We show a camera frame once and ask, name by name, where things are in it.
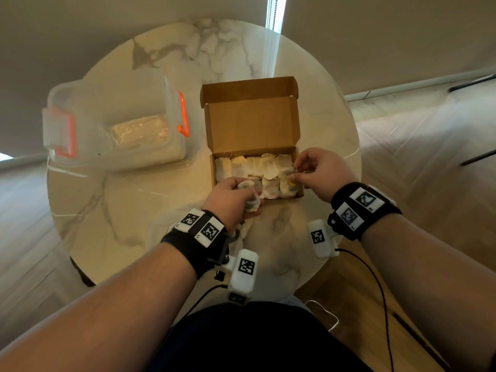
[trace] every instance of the marble table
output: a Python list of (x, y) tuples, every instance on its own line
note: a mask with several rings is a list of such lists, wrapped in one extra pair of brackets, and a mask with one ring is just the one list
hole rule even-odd
[[(199, 101), (204, 83), (294, 76), (300, 92), (297, 147), (333, 150), (361, 175), (358, 134), (343, 95), (316, 59), (279, 34), (232, 20), (174, 23), (120, 45), (85, 79), (112, 80), (141, 67), (160, 68), (183, 92), (191, 129), (190, 164), (120, 173), (48, 165), (48, 196), (56, 228), (73, 260), (96, 284), (141, 257), (157, 242), (161, 232), (157, 227), (166, 229), (172, 218), (201, 204), (211, 190), (210, 151)], [(282, 299), (325, 263), (315, 257), (306, 225), (329, 212), (330, 205), (309, 190), (304, 198), (264, 205), (244, 242), (245, 248), (260, 255), (254, 300)], [(211, 271), (200, 279), (182, 313), (219, 283), (213, 275)], [(224, 297), (222, 290), (216, 290), (202, 306)]]

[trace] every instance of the round table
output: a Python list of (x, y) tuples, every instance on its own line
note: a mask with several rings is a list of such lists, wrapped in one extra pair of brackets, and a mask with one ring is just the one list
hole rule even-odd
[[(174, 211), (180, 214), (199, 206), (211, 190), (210, 151), (199, 101), (202, 84), (294, 76), (299, 87), (298, 149), (333, 150), (361, 175), (357, 129), (334, 80), (308, 52), (273, 31), (232, 20), (165, 25), (114, 49), (85, 79), (111, 81), (140, 67), (160, 68), (184, 94), (191, 163), (120, 173), (63, 168), (53, 162), (48, 166), (55, 226), (75, 263), (96, 284), (137, 260), (147, 244), (156, 242), (150, 241), (150, 225), (160, 225)], [(325, 260), (313, 252), (307, 222), (327, 218), (329, 212), (330, 205), (309, 190), (303, 198), (264, 205), (244, 242), (245, 248), (260, 256), (253, 300), (280, 300), (320, 269)], [(213, 275), (210, 271), (198, 281), (182, 313), (219, 283)], [(221, 291), (211, 293), (202, 306), (222, 301), (225, 293)]]

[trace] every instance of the plastic container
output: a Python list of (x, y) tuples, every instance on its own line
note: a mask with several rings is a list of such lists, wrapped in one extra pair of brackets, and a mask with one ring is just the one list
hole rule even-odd
[(43, 109), (43, 143), (66, 167), (121, 171), (178, 161), (186, 155), (186, 137), (183, 94), (158, 69), (63, 83)]

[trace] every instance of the container lid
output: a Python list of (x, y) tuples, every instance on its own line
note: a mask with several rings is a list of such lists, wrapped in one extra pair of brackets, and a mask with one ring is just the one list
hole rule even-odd
[(203, 85), (207, 144), (213, 153), (294, 146), (300, 139), (294, 77)]

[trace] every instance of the black wrist strap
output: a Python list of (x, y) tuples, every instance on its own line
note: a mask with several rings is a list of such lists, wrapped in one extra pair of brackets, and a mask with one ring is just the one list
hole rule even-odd
[(361, 182), (346, 184), (331, 200), (334, 210), (327, 219), (332, 229), (350, 240), (361, 240), (367, 228), (387, 214), (401, 214), (392, 200)]
[[(218, 222), (212, 224), (212, 217)], [(192, 219), (194, 223), (190, 226), (189, 223)], [(180, 223), (188, 225), (189, 230), (187, 232), (179, 231), (177, 225)], [(207, 270), (213, 268), (213, 263), (209, 262), (209, 259), (223, 253), (227, 237), (226, 229), (220, 219), (208, 210), (198, 211), (194, 209), (178, 224), (162, 238), (161, 242), (169, 243), (181, 252), (195, 269), (197, 278), (200, 279)], [(200, 238), (209, 241), (210, 244), (208, 246), (201, 244), (198, 241)]]

